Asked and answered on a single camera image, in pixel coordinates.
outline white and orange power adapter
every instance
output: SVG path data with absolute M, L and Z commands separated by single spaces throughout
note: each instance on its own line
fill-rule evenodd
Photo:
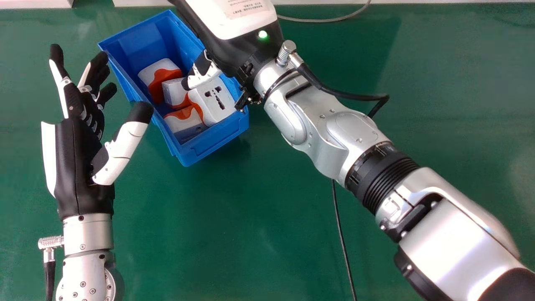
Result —
M 207 127 L 193 106 L 165 115 L 165 123 L 180 143 L 192 138 Z
M 192 105 L 186 97 L 188 91 L 182 87 L 182 78 L 164 81 L 162 83 L 162 89 L 164 91 L 165 103 L 171 109 L 180 110 Z
M 149 89 L 154 104 L 162 104 L 164 102 L 162 83 L 182 77 L 182 71 L 170 59 L 163 58 L 141 70 L 137 76 Z
M 187 96 L 191 104 L 200 110 L 206 126 L 212 126 L 236 112 L 231 93 L 218 77 L 189 91 Z

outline robotic arm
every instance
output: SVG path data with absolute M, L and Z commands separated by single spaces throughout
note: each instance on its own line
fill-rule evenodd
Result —
M 38 242 L 43 250 L 46 301 L 52 300 L 54 292 L 54 249 L 58 247 L 65 249 L 65 259 L 56 301 L 113 301 L 122 297 L 122 278 L 110 252 L 113 182 L 143 137 L 153 108 L 136 103 L 112 141 L 102 147 L 104 105 L 117 91 L 115 84 L 100 89 L 110 74 L 107 63 L 106 53 L 99 53 L 76 86 L 63 66 L 61 47 L 50 47 L 50 70 L 65 119 L 56 125 L 41 123 L 47 187 L 58 201 L 63 222 L 62 236 Z
M 535 274 L 520 263 L 503 225 L 397 150 L 370 116 L 327 93 L 332 90 L 311 74 L 295 44 L 283 40 L 269 0 L 170 2 L 206 45 L 204 65 L 243 86 L 236 106 L 265 102 L 286 142 L 351 191 L 399 244 L 394 263 L 424 299 L 535 299 Z M 199 67 L 204 72 L 190 73 L 196 83 L 216 74 Z

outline sticker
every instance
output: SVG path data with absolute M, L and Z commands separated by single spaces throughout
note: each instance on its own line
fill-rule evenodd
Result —
M 265 0 L 215 0 L 215 2 L 231 20 L 268 10 Z

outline blue box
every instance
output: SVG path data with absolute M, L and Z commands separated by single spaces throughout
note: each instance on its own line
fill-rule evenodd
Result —
M 129 101 L 150 102 L 150 94 L 137 77 L 139 71 L 162 59 L 171 59 L 184 74 L 204 45 L 171 10 L 164 11 L 134 25 L 106 40 L 98 46 L 108 53 L 110 66 Z M 221 76 L 234 101 L 241 95 L 235 79 Z M 249 128 L 249 111 L 235 112 L 220 123 L 211 126 L 191 140 L 180 144 L 162 116 L 172 112 L 165 103 L 154 105 L 152 122 L 160 129 L 169 151 L 184 166 L 190 166 L 213 153 Z

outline bolt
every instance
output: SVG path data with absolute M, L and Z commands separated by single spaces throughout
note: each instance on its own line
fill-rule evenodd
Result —
M 288 57 L 295 50 L 297 50 L 297 45 L 293 41 L 284 41 L 280 47 L 279 55 L 277 56 L 277 65 L 281 67 L 288 65 Z

